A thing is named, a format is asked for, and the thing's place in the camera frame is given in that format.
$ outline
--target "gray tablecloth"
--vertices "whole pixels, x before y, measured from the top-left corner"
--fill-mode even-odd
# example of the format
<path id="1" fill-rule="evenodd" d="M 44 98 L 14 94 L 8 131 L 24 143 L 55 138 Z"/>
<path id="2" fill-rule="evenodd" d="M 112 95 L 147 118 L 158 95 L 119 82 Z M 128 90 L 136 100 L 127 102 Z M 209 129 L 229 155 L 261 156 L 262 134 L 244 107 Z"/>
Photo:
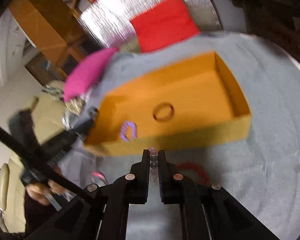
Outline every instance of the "gray tablecloth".
<path id="1" fill-rule="evenodd" d="M 142 55 L 117 54 L 88 105 L 122 83 L 179 59 L 215 50 L 229 66 L 249 102 L 252 125 L 247 139 L 205 149 L 167 153 L 173 163 L 200 163 L 281 240 L 300 234 L 300 71 L 280 48 L 241 34 L 200 34 L 164 50 Z M 80 142 L 60 164 L 64 174 L 81 187 L 91 171 L 109 182 L 129 172 L 141 155 L 95 157 Z M 178 207 L 160 203 L 157 184 L 145 206 L 132 206 L 127 240 L 181 239 Z"/>

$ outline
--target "silver reflective surface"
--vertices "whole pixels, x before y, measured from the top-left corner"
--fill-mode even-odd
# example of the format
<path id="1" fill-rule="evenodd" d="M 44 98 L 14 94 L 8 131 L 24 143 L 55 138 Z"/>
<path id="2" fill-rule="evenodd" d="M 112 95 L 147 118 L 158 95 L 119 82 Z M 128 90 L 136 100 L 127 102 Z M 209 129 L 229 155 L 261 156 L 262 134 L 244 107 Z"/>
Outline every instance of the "silver reflective surface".
<path id="1" fill-rule="evenodd" d="M 120 46 L 134 37 L 130 23 L 136 15 L 161 0 L 97 0 L 80 16 L 82 27 L 104 47 Z M 210 0 L 183 0 L 201 31 L 220 30 L 220 22 Z"/>

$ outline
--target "hand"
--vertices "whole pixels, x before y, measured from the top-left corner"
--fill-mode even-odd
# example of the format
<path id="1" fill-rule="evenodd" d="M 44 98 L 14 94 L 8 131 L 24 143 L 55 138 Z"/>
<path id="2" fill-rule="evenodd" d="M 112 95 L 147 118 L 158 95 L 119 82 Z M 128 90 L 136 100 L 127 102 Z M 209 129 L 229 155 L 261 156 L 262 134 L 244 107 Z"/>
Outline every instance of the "hand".
<path id="1" fill-rule="evenodd" d="M 53 169 L 55 172 L 62 176 L 61 170 L 58 166 L 55 166 Z M 48 206 L 50 205 L 50 202 L 44 194 L 53 192 L 55 194 L 61 195 L 66 190 L 64 187 L 55 183 L 51 179 L 49 179 L 48 185 L 50 188 L 40 182 L 35 182 L 27 185 L 26 191 L 32 199 L 38 201 L 41 205 Z"/>

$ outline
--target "magenta cushion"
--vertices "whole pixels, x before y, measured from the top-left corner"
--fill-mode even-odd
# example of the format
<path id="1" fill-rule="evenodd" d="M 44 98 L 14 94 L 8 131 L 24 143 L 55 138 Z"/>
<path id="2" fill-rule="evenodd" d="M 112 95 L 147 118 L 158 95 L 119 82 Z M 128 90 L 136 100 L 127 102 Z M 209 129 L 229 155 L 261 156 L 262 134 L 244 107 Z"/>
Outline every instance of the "magenta cushion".
<path id="1" fill-rule="evenodd" d="M 99 81 L 106 65 L 118 48 L 102 49 L 87 56 L 71 72 L 64 87 L 64 101 L 67 102 L 89 89 L 91 85 Z"/>

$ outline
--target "screw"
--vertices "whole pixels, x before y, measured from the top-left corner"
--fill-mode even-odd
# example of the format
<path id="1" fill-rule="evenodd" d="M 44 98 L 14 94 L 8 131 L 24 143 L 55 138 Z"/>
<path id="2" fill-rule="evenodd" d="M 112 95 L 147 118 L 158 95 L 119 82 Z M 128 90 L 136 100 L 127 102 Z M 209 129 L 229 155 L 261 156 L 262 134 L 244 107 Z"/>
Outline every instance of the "screw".
<path id="1" fill-rule="evenodd" d="M 136 176 L 135 176 L 134 174 L 131 174 L 131 173 L 129 173 L 129 174 L 127 174 L 127 175 L 125 176 L 126 180 L 134 180 L 135 177 L 136 177 Z"/>
<path id="2" fill-rule="evenodd" d="M 211 187 L 214 190 L 220 190 L 221 189 L 221 185 L 220 184 L 211 184 Z"/>
<path id="3" fill-rule="evenodd" d="M 90 185 L 87 186 L 87 190 L 90 191 L 90 192 L 96 191 L 97 188 L 98 188 L 98 185 L 96 185 L 96 184 L 90 184 Z"/>
<path id="4" fill-rule="evenodd" d="M 173 175 L 173 178 L 174 178 L 175 180 L 182 180 L 182 179 L 183 179 L 183 175 L 177 173 L 177 174 L 174 174 L 174 175 Z"/>

